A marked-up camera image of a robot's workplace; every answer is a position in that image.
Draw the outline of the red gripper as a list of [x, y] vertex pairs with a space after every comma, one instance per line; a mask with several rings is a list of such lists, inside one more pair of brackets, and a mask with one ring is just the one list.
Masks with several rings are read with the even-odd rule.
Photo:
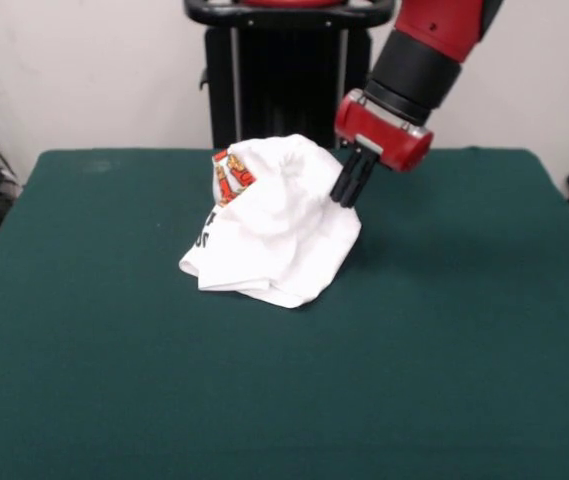
[[[361, 89], [351, 90], [342, 99], [334, 127], [341, 139], [367, 148], [379, 156], [383, 165], [399, 172], [410, 171], [421, 162], [434, 138], [427, 128], [414, 125], [367, 99]], [[353, 150], [330, 198], [343, 208], [352, 208], [372, 174], [377, 155]]]

